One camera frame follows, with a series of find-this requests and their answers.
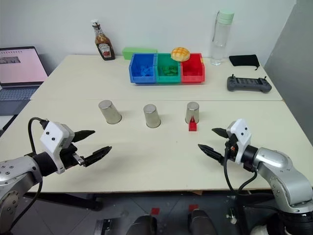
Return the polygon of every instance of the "blue bin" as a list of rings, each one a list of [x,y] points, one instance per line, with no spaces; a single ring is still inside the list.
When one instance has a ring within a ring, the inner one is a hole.
[[[133,83],[156,83],[157,54],[134,53],[129,64]]]

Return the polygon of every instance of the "laptop screen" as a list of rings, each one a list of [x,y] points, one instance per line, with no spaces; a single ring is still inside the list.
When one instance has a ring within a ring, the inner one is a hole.
[[[0,48],[0,85],[20,87],[42,84],[47,74],[34,47]]]

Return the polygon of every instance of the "plastic storage bin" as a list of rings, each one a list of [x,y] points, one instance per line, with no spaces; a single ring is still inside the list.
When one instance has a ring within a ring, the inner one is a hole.
[[[181,63],[181,82],[199,83],[205,81],[205,70],[200,53],[191,53],[187,61]]]
[[[171,58],[169,53],[156,55],[156,82],[174,83],[180,82],[180,62]]]
[[[129,64],[129,75],[133,83],[155,83],[157,55],[134,53]]]

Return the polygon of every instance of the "bread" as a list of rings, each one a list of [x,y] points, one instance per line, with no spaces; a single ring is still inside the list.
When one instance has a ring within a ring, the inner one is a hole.
[[[189,60],[190,52],[183,47],[177,47],[172,50],[171,58],[178,62]]]

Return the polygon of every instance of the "white table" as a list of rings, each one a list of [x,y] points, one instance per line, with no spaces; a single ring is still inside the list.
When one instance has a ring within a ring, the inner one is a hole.
[[[313,148],[282,101],[199,101],[197,132],[188,132],[184,121],[188,101],[113,100],[123,118],[109,125],[98,109],[100,100],[33,100],[0,138],[0,161],[31,152],[27,122],[37,116],[67,124],[73,131],[96,133],[76,143],[78,154],[111,145],[111,152],[87,168],[75,166],[62,175],[44,178],[43,192],[134,192],[157,190],[228,189],[223,168],[200,151],[207,144],[223,153],[225,139],[211,131],[245,118],[252,132],[251,144],[288,154],[294,166],[313,183]],[[162,123],[156,129],[145,124],[142,108],[156,105]],[[42,129],[33,124],[37,152]],[[234,187],[251,177],[242,166],[228,164]],[[247,188],[269,188],[258,177]]]
[[[31,99],[282,100],[269,78],[273,88],[268,94],[227,90],[226,80],[232,74],[247,78],[267,76],[262,66],[258,70],[253,66],[234,67],[228,59],[220,66],[213,66],[204,58],[206,81],[203,84],[147,86],[130,83],[129,63],[121,56],[113,61],[103,61],[96,55],[69,55]]]

